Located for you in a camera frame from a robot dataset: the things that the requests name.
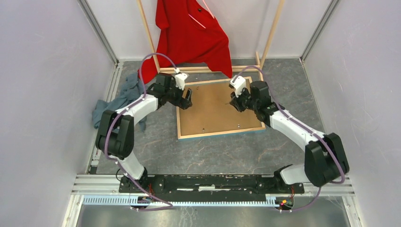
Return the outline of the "blue picture frame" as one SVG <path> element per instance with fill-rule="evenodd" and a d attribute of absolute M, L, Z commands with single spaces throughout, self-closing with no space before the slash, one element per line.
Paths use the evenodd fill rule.
<path fill-rule="evenodd" d="M 192 89 L 192 106 L 186 110 L 176 109 L 179 140 L 222 136 L 229 134 L 265 131 L 253 111 L 238 112 L 231 101 L 233 90 L 230 79 L 218 79 L 186 84 Z"/>

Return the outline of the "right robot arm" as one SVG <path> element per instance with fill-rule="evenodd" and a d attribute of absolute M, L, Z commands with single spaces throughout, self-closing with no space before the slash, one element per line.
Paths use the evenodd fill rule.
<path fill-rule="evenodd" d="M 349 164 L 341 138 L 336 133 L 324 133 L 299 121 L 283 106 L 274 102 L 265 81 L 255 81 L 246 87 L 239 76 L 230 80 L 230 104 L 239 112 L 251 110 L 257 119 L 297 144 L 304 152 L 304 162 L 289 165 L 278 171 L 273 187 L 279 193 L 287 192 L 295 183 L 309 182 L 316 187 L 327 183 L 341 184 L 349 172 Z"/>

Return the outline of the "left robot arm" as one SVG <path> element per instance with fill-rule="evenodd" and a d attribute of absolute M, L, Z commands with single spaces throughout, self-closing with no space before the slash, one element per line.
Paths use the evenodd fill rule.
<path fill-rule="evenodd" d="M 148 172 L 133 152 L 135 125 L 166 103 L 184 110 L 191 107 L 192 90 L 185 90 L 187 78 L 184 72 L 159 73 L 146 93 L 133 103 L 116 111 L 106 110 L 101 116 L 96 147 L 120 167 L 136 192 L 148 188 Z"/>

